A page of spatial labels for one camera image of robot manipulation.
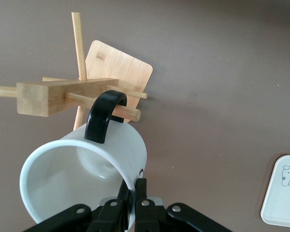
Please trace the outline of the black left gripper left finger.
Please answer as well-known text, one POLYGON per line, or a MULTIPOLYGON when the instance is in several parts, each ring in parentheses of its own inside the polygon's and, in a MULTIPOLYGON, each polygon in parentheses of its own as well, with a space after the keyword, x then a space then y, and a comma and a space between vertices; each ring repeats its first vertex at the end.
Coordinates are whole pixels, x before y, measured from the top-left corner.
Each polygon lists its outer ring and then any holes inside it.
POLYGON ((91 213, 88 232, 124 232, 129 227, 131 197, 125 182, 116 197, 106 199, 91 213))

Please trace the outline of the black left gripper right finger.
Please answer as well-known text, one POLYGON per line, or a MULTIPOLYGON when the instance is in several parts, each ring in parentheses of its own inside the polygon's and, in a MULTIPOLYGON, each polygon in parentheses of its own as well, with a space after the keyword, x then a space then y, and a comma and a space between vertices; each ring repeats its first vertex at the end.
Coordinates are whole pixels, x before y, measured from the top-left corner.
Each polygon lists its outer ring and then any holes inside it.
POLYGON ((147 180, 139 178, 135 186, 135 232, 162 232, 159 210, 163 209, 160 197, 147 196, 147 180))

